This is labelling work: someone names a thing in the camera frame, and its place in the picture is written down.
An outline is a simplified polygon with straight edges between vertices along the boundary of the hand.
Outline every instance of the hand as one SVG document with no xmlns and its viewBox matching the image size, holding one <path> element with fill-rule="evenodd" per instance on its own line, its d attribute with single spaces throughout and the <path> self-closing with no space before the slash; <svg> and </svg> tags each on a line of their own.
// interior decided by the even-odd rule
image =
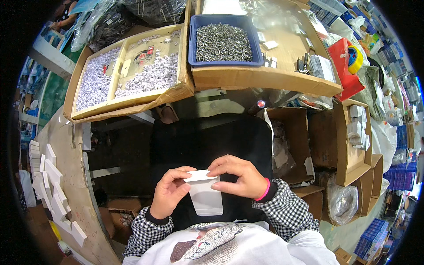
<svg viewBox="0 0 424 265">
<path fill-rule="evenodd" d="M 190 191 L 190 184 L 182 179 L 191 177 L 187 171 L 194 167 L 179 167 L 168 170 L 158 182 L 153 196 L 150 214 L 156 219 L 164 219 L 172 214 L 178 202 Z"/>
<path fill-rule="evenodd" d="M 59 28 L 60 28 L 60 24 L 58 23 L 58 22 L 53 22 L 51 25 L 50 25 L 50 27 L 49 27 L 50 29 L 53 29 L 53 30 L 58 30 Z"/>
<path fill-rule="evenodd" d="M 242 197 L 258 199 L 265 193 L 268 182 L 250 162 L 235 156 L 225 155 L 215 159 L 208 167 L 207 176 L 215 177 L 224 173 L 238 176 L 236 183 L 220 181 L 211 188 Z"/>
</svg>

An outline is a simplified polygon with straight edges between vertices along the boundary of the white t-shirt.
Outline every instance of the white t-shirt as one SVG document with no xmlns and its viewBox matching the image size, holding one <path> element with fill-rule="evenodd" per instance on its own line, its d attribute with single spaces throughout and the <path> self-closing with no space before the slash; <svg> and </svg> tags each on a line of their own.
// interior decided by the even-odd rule
<svg viewBox="0 0 424 265">
<path fill-rule="evenodd" d="M 123 265 L 141 264 L 334 264 L 339 263 L 316 231 L 302 231 L 285 242 L 252 223 L 195 225 L 174 232 L 143 256 L 126 257 Z"/>
</svg>

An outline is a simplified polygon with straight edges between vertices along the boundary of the red button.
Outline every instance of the red button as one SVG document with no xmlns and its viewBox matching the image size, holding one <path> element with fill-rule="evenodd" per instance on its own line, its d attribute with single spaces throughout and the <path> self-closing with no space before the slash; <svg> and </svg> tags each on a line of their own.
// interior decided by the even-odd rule
<svg viewBox="0 0 424 265">
<path fill-rule="evenodd" d="M 258 101 L 258 107 L 260 107 L 260 108 L 265 107 L 265 101 L 263 101 L 263 100 Z"/>
</svg>

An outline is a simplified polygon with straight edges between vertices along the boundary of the stack of white boxes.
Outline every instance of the stack of white boxes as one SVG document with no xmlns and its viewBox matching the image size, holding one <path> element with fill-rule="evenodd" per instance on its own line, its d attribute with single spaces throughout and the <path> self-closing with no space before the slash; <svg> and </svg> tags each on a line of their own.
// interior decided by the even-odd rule
<svg viewBox="0 0 424 265">
<path fill-rule="evenodd" d="M 46 145 L 46 154 L 40 156 L 39 143 L 31 141 L 29 145 L 30 163 L 33 183 L 37 199 L 48 208 L 53 221 L 63 230 L 70 233 L 78 244 L 83 247 L 87 236 L 76 221 L 66 217 L 71 211 L 68 200 L 62 189 L 63 175 L 56 168 L 56 155 L 50 144 Z"/>
<path fill-rule="evenodd" d="M 40 172 L 40 146 L 36 141 L 31 140 L 29 142 L 29 163 L 31 167 L 31 172 Z"/>
<path fill-rule="evenodd" d="M 370 136 L 365 133 L 367 113 L 364 107 L 358 105 L 350 106 L 351 123 L 347 125 L 347 136 L 350 143 L 358 149 L 368 150 L 370 147 Z"/>
</svg>

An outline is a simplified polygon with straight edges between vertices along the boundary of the black and white checkered jacket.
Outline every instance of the black and white checkered jacket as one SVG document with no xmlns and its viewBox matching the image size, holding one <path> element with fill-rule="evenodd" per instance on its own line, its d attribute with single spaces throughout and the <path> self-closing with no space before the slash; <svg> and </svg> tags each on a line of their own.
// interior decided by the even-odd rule
<svg viewBox="0 0 424 265">
<path fill-rule="evenodd" d="M 308 204 L 294 194 L 281 179 L 271 180 L 275 195 L 265 202 L 252 202 L 252 207 L 262 210 L 275 228 L 275 233 L 288 242 L 305 230 L 319 232 L 319 221 L 308 212 Z M 150 247 L 172 233 L 174 224 L 169 217 L 166 223 L 157 225 L 146 219 L 149 207 L 143 208 L 132 223 L 133 235 L 123 253 L 124 257 L 141 257 Z"/>
</svg>

